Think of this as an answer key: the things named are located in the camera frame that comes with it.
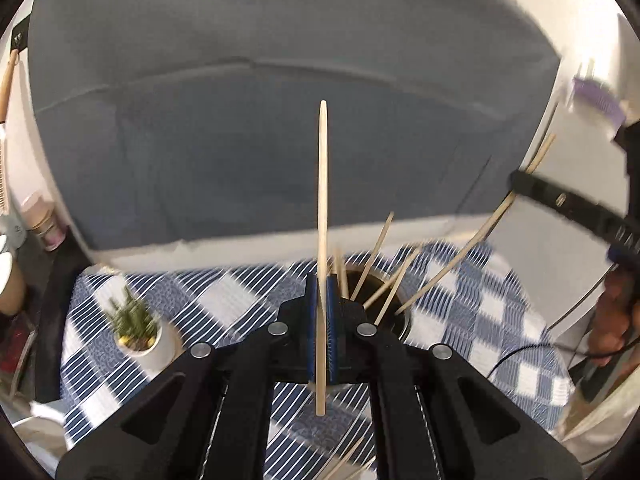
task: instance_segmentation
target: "striped fabric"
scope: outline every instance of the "striped fabric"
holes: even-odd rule
[[[426,245],[402,282],[413,294],[459,250],[444,241]],[[392,272],[412,252],[402,247],[379,256],[375,267]],[[363,264],[369,253],[347,262]],[[171,320],[185,347],[206,341],[224,346],[273,321],[283,301],[304,293],[305,277],[316,262],[205,269],[164,274],[83,274],[76,282],[66,320],[62,397],[68,404],[65,431],[78,442],[140,391],[153,374],[117,349],[102,309],[128,284]],[[452,345],[481,373],[512,349],[548,341],[542,318],[529,307],[520,282],[487,244],[474,248],[412,309],[407,342],[428,348]],[[546,430],[559,418],[570,381],[559,357],[549,349],[517,354],[500,366],[494,383]],[[368,387],[345,386],[328,397],[327,415],[314,415],[311,392],[300,384],[276,384],[264,477],[311,479],[335,463],[363,437],[344,466],[343,476],[375,456]],[[374,479],[375,463],[360,476]]]

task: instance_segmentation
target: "blue and white tablecloth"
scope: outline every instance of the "blue and white tablecloth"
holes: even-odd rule
[[[412,248],[383,251],[375,267],[391,273]],[[413,294],[457,253],[449,242],[432,242],[411,264],[402,281]],[[369,253],[347,261],[363,263]],[[127,283],[177,327],[185,348],[198,341],[223,346],[241,340],[275,319],[285,300],[304,292],[315,261],[161,274],[81,275],[66,322],[62,359],[62,397],[68,405],[65,431],[78,442],[140,391],[152,375],[124,357],[102,313],[111,296]],[[507,352],[546,342],[543,319],[529,307],[510,266],[487,244],[478,245],[438,285],[417,301],[407,342],[428,348],[452,345],[487,374]],[[551,430],[568,400],[566,368],[551,349],[521,352],[502,364],[494,384],[546,430]],[[271,413],[265,478],[311,479],[327,461],[337,460],[364,437],[344,466],[347,476],[374,454],[368,387],[351,386],[329,396],[325,417],[314,415],[312,394],[304,385],[279,383]],[[376,477],[374,467],[363,479]]]

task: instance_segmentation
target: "black cable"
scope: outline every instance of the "black cable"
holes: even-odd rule
[[[582,342],[582,340],[584,339],[584,336],[587,335],[587,333],[589,332],[589,330],[591,330],[591,323],[593,323],[593,319],[596,317],[596,311],[594,309],[593,314],[591,314],[591,317],[589,319],[589,322],[587,323],[587,326],[584,329],[584,333],[582,334],[582,337],[580,338],[580,340],[578,341],[578,344],[575,346],[574,348],[574,353],[571,355],[571,359],[569,359],[569,364],[567,365],[567,368],[571,369],[571,364],[574,362],[575,356],[578,353],[578,348],[580,348],[580,343]]]
[[[605,354],[591,354],[589,352],[576,352],[577,355],[580,355],[582,357],[586,357],[587,359],[601,359],[604,357],[613,357],[615,355],[620,355],[625,353],[627,350],[629,350],[630,348],[633,348],[634,346],[636,346],[638,343],[640,342],[640,336],[636,337],[631,343],[628,343],[626,345],[624,345],[620,350],[617,350],[615,352],[607,352]],[[559,350],[564,350],[565,352],[573,352],[574,349],[571,346],[567,346],[567,345],[561,345],[561,344],[557,344],[557,343],[538,343],[538,344],[531,344],[531,345],[526,345],[526,346],[522,346],[520,348],[516,348],[515,350],[509,352],[507,355],[505,355],[503,358],[501,358],[493,368],[491,368],[491,371],[487,374],[487,379],[489,377],[491,377],[491,375],[495,372],[496,368],[498,366],[500,366],[503,362],[505,362],[507,359],[509,359],[510,357],[516,355],[519,352],[522,352],[523,350],[529,350],[531,348],[557,348]]]
[[[603,456],[605,456],[607,453],[611,452],[611,450],[616,447],[610,447],[609,449],[607,449],[606,451],[603,451],[602,453],[600,453],[599,455],[594,456],[593,458],[590,458],[587,460],[587,462],[580,462],[581,466],[585,466],[585,465],[589,465],[591,462],[595,462],[597,459],[602,458]]]
[[[549,133],[549,128],[551,127],[551,122],[554,120],[554,115],[556,114],[556,111],[558,110],[558,104],[559,104],[559,100],[556,99],[556,103],[554,104],[554,108],[553,110],[551,110],[551,113],[549,114],[549,118],[546,122],[546,126],[544,131],[542,132],[542,135],[540,135],[540,140],[538,141],[538,145],[536,146],[535,151],[533,152],[533,155],[531,156],[530,161],[527,163],[527,165],[531,164],[531,161],[533,161],[534,158],[536,158],[538,156],[538,153],[540,152],[540,148],[542,148],[542,145],[545,143],[546,138],[548,137],[548,133]],[[489,161],[491,160],[491,157],[489,157],[489,159],[487,160],[487,162],[484,164],[484,166],[482,167],[482,169],[480,170],[480,175],[482,175],[482,172],[484,171],[484,168],[488,165]],[[462,205],[464,205],[466,197],[468,195],[471,194],[471,191],[473,190],[474,186],[476,183],[474,183],[471,188],[466,192],[466,195],[464,197],[464,199],[462,200],[462,202],[460,202],[460,206],[458,206],[458,208],[456,209],[456,214],[460,214],[459,209],[462,208]],[[494,229],[497,227],[497,225],[500,223],[500,220],[502,220],[502,217],[505,215],[506,211],[504,213],[502,213],[502,215],[500,216],[500,218],[496,219],[496,221],[494,222],[494,224],[489,228],[489,230],[486,232],[486,234],[484,235],[484,240],[487,240],[489,238],[489,236],[491,236],[491,234],[494,232]]]
[[[551,330],[553,327],[557,326],[558,323],[560,323],[561,321],[563,321],[564,319],[566,319],[566,317],[571,314],[576,308],[578,308],[579,306],[581,306],[581,304],[584,303],[584,300],[586,300],[592,293],[594,290],[596,290],[598,288],[598,286],[604,281],[604,279],[607,277],[607,274],[609,274],[609,272],[611,270],[613,270],[613,268],[616,266],[616,264],[613,264],[612,266],[609,267],[609,269],[607,269],[607,272],[605,272],[602,277],[595,283],[595,285],[593,285],[589,291],[580,298],[580,300],[577,301],[577,303],[572,306],[569,310],[567,310],[564,314],[562,314],[561,317],[559,317],[559,319],[556,319],[555,322],[553,322],[551,325],[549,325],[549,330]]]

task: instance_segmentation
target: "green plant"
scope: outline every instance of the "green plant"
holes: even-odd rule
[[[106,312],[111,329],[118,342],[130,350],[145,351],[151,348],[158,337],[158,324],[151,316],[146,301],[134,298],[128,286],[124,288],[125,301],[120,305],[113,298],[109,301],[113,312]]]

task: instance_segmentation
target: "black tool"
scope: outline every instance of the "black tool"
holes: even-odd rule
[[[609,243],[609,257],[636,275],[640,274],[640,224],[635,219],[622,218],[572,190],[524,171],[511,173],[510,181],[512,191],[553,209]],[[638,299],[640,280],[636,279],[626,294],[629,313]],[[629,328],[623,336],[625,345],[634,337],[635,331]],[[585,365],[582,379],[578,382],[584,400],[598,403],[604,399],[633,350],[630,348],[624,354],[613,356],[603,367],[593,363]]]
[[[27,48],[27,42],[29,38],[29,22],[31,15],[20,21],[11,31],[11,50],[18,50],[22,52]]]

